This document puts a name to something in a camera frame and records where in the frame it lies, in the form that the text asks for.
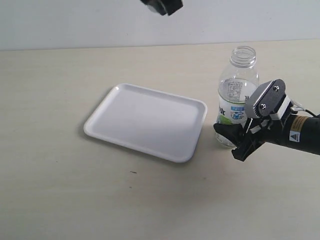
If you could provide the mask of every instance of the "white tray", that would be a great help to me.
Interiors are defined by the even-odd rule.
[[[127,83],[115,86],[84,124],[94,138],[175,163],[194,154],[207,114],[199,100]]]

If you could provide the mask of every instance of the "bottle opening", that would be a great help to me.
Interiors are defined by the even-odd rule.
[[[238,46],[232,51],[230,62],[239,68],[250,68],[256,63],[256,51],[249,46]]]

